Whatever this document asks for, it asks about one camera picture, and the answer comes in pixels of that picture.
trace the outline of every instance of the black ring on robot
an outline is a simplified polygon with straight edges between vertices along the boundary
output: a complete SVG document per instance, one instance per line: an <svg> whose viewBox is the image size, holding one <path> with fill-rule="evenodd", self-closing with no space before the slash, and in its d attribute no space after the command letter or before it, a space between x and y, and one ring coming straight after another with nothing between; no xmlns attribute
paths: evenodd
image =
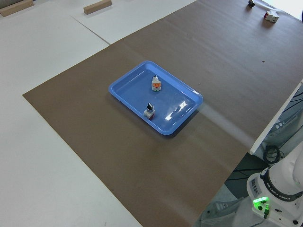
<svg viewBox="0 0 303 227"><path fill-rule="evenodd" d="M292 202L296 199L300 198L303 195L303 192L299 192L295 195L286 195L282 192L280 192L272 183L269 178L269 169L265 172L264 175L260 174L260 178L264 181L265 186L267 189L272 193L274 196L276 196L278 199L285 201L285 202Z"/></svg>

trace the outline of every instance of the blue tray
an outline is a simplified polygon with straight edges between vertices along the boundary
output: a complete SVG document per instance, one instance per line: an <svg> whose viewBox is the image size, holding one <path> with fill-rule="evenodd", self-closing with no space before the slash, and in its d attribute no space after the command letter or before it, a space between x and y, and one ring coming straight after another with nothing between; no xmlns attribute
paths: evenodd
<svg viewBox="0 0 303 227"><path fill-rule="evenodd" d="M152 91L157 75L161 90ZM144 61L112 83L109 92L163 135L172 134L203 102L194 89L152 61ZM149 120L143 112L148 103L156 110Z"/></svg>

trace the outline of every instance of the wooden strip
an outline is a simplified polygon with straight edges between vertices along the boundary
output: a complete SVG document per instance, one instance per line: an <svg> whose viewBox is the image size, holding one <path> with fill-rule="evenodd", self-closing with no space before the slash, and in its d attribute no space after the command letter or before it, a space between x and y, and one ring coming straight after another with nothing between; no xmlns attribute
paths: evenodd
<svg viewBox="0 0 303 227"><path fill-rule="evenodd" d="M23 0L13 5L1 8L0 13L2 14L2 16L6 17L10 14L16 13L33 5L34 5L33 0Z"/></svg>
<svg viewBox="0 0 303 227"><path fill-rule="evenodd" d="M85 14L90 14L93 12L96 12L100 9L104 9L105 7L111 6L112 5L112 1L111 0L103 0L103 1L99 1L95 4L89 5L87 7L84 7L84 13Z"/></svg>

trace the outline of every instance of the brown table covering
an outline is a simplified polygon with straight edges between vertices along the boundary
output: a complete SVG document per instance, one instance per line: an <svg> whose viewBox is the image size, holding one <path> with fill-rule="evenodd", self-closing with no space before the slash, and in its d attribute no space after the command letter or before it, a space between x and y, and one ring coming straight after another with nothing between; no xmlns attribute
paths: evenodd
<svg viewBox="0 0 303 227"><path fill-rule="evenodd" d="M191 226L303 77L302 23L265 11L196 1L24 97L144 227ZM107 90L145 60L204 96L172 136Z"/></svg>

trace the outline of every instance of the gray cylindrical object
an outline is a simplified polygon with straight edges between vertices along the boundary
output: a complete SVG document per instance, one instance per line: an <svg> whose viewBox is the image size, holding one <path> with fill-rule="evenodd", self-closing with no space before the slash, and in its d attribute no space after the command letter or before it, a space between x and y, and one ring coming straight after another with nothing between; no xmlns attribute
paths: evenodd
<svg viewBox="0 0 303 227"><path fill-rule="evenodd" d="M22 0L0 0L0 9L20 2Z"/></svg>

